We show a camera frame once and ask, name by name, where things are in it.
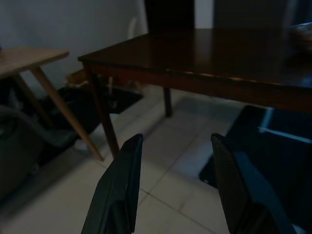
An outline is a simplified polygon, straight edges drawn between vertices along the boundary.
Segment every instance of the wooden table leg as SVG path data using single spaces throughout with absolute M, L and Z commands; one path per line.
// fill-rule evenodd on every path
M 172 107 L 171 107 L 171 94 L 170 89 L 164 87 L 164 99 L 165 99 L 165 111 L 166 117 L 172 116 Z
M 59 108 L 59 110 L 63 113 L 67 121 L 72 125 L 74 130 L 79 134 L 79 136 L 86 142 L 89 146 L 90 150 L 95 154 L 98 160 L 103 161 L 101 154 L 96 148 L 95 144 L 89 138 L 87 132 L 78 122 L 72 111 L 68 108 L 66 103 L 63 101 L 61 96 L 58 94 L 56 89 L 53 87 L 52 83 L 49 81 L 47 76 L 41 70 L 41 68 L 33 68 L 31 69 L 32 74 L 36 77 L 41 86 L 45 89 L 47 94 L 50 96 L 54 104 Z
M 101 122 L 105 131 L 105 135 L 106 135 L 109 147 L 111 149 L 113 157 L 115 158 L 117 156 L 117 153 L 119 152 L 119 146 L 118 146 L 114 128 L 111 122 L 111 118 L 109 116 L 108 104 L 105 100 L 103 100 L 103 98 L 100 95 L 100 92 L 101 92 L 100 83 L 98 81 L 97 76 L 95 74 L 92 74 L 86 65 L 84 65 L 84 71 L 89 80 L 89 84 L 93 93 L 94 101 L 97 107 L 98 114 L 101 118 Z
M 45 121 L 45 123 L 50 127 L 53 128 L 53 122 L 46 113 L 46 111 L 42 108 L 38 100 L 36 99 L 35 95 L 32 93 L 30 88 L 27 86 L 23 78 L 17 74 L 13 76 L 14 81 L 19 86 L 19 88 L 22 90 L 24 95 L 28 98 L 30 103 L 34 106 L 34 108 L 38 111 L 38 114 L 42 117 L 42 119 Z

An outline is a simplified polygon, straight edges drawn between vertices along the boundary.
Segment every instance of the dark wooden table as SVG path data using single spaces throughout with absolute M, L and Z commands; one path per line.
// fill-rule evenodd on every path
M 277 30 L 163 31 L 78 59 L 114 156 L 119 148 L 97 74 L 163 86 L 168 117 L 169 88 L 312 113 L 312 56 L 290 47 L 287 34 Z

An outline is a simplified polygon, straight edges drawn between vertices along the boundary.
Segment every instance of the light wooden table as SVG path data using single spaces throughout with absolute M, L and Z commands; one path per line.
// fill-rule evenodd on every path
M 53 87 L 52 83 L 49 81 L 47 76 L 40 68 L 41 65 L 62 59 L 68 55 L 69 52 L 66 50 L 41 49 L 31 47 L 15 47 L 0 50 L 0 79 L 13 77 L 19 87 L 24 92 L 24 94 L 29 98 L 32 105 L 37 109 L 40 116 L 50 127 L 53 127 L 53 122 L 44 111 L 44 109 L 41 107 L 24 80 L 19 75 L 20 72 L 30 70 L 32 74 L 36 77 L 37 81 L 50 96 L 54 104 L 59 108 L 67 121 L 72 125 L 74 130 L 85 141 L 85 143 L 89 146 L 90 150 L 96 155 L 96 157 L 102 161 L 103 159 L 96 146 L 91 141 L 84 128 L 78 122 L 72 111 L 68 108 L 66 103 L 60 97 L 56 89 Z

